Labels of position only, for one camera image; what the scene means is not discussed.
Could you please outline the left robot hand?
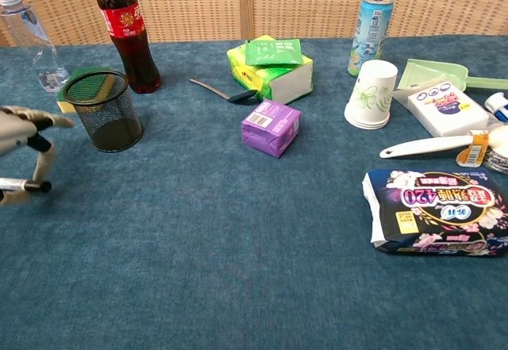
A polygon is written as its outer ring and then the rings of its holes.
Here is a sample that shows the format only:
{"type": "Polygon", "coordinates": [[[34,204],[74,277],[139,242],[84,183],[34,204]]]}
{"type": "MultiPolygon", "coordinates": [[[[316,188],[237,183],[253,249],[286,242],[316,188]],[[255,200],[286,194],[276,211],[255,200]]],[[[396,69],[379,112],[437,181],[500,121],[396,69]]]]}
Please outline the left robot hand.
{"type": "Polygon", "coordinates": [[[63,115],[24,106],[1,106],[1,154],[24,145],[36,150],[38,157],[32,181],[42,183],[55,160],[56,146],[42,137],[40,131],[74,126],[73,120],[63,115]]]}

